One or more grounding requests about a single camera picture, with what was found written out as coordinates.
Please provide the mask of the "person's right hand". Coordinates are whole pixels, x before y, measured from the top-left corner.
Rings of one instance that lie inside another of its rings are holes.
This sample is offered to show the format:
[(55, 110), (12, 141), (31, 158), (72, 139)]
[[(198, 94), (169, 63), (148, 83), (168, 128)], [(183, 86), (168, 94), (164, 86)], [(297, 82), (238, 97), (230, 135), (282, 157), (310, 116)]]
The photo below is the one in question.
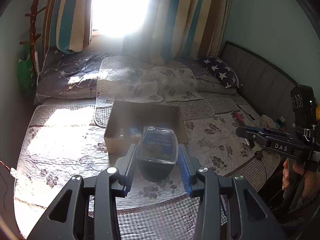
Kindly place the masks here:
[[(290, 171), (289, 171), (289, 160), (283, 164), (283, 179), (282, 179), (282, 190), (285, 190), (290, 185)], [(293, 164), (293, 170), (304, 175), (304, 190), (301, 194), (303, 199), (312, 199), (319, 192), (319, 173), (312, 171), (304, 171), (303, 166), (299, 163)]]

